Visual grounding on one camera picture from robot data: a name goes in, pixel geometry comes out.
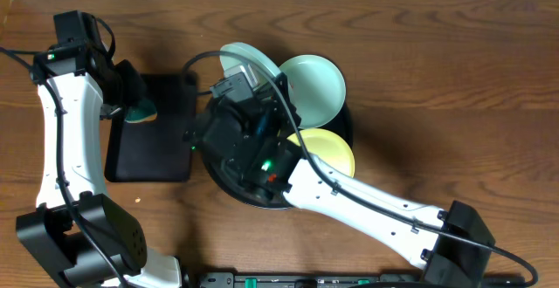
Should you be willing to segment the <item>yellow plate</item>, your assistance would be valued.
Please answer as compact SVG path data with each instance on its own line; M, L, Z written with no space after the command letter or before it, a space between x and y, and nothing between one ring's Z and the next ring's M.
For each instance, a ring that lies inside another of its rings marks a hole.
M310 154L348 177L355 175L354 154L341 136L321 128L300 130L300 135Z

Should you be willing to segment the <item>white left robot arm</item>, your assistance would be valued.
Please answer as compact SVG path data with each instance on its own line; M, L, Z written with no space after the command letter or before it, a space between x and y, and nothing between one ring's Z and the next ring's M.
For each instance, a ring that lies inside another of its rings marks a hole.
M75 41L35 55L45 165L17 237L59 287L180 287L179 260L150 249L140 223L107 192L101 111L122 107L125 94L113 54L113 46Z

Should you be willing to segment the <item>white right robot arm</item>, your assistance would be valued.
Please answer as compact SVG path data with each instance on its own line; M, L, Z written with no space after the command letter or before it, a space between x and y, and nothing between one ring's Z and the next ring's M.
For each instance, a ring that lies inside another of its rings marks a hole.
M336 170L308 150L275 79L254 88L244 74L232 74L210 94L184 138L240 200L267 209L282 201L329 216L419 268L423 285L481 286L495 241L473 207L455 201L443 210L407 201ZM281 135L287 127L296 141Z

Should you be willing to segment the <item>green yellow sponge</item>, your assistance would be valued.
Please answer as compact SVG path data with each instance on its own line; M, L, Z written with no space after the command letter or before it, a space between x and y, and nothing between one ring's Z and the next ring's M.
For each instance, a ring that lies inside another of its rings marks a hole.
M135 124L155 120L156 117L157 110L154 102L150 99L141 99L134 106L128 108L125 121Z

